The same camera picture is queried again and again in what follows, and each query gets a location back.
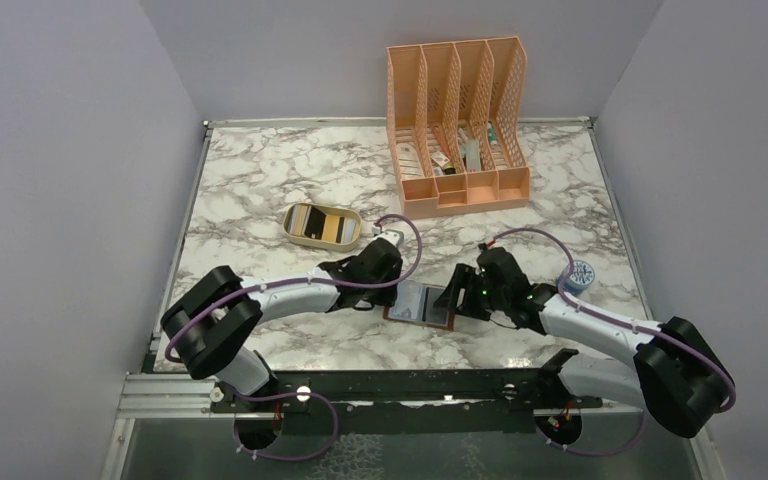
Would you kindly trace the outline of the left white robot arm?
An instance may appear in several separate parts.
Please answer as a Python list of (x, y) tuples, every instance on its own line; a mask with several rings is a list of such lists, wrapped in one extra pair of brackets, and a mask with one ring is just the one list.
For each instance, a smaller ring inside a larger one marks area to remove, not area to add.
[(236, 389), (245, 407), (258, 411), (273, 401), (276, 380), (266, 361), (244, 342), (260, 323), (302, 313), (330, 313), (393, 304), (401, 276), (401, 235), (386, 230), (359, 254), (322, 262), (300, 283), (240, 277), (227, 265), (213, 268), (161, 317), (161, 328), (190, 376), (210, 376)]

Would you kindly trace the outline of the brown leather card holder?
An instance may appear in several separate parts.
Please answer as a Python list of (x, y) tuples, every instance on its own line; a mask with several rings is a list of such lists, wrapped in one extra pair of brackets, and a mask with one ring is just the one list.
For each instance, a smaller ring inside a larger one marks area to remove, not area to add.
[(455, 315), (434, 302), (444, 292), (442, 286), (406, 280), (397, 286), (395, 303), (383, 309), (382, 318), (440, 330), (454, 329)]

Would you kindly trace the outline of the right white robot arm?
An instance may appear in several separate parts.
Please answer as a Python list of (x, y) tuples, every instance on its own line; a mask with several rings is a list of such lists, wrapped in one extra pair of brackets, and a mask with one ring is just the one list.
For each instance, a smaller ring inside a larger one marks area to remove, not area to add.
[(692, 322), (615, 317), (553, 284), (530, 282), (503, 248), (483, 250), (475, 266), (457, 264), (434, 305), (478, 320), (501, 312), (519, 329), (602, 353), (575, 354), (538, 378), (538, 396), (552, 407), (601, 397), (644, 409), (669, 432), (692, 438), (730, 398), (732, 377)]

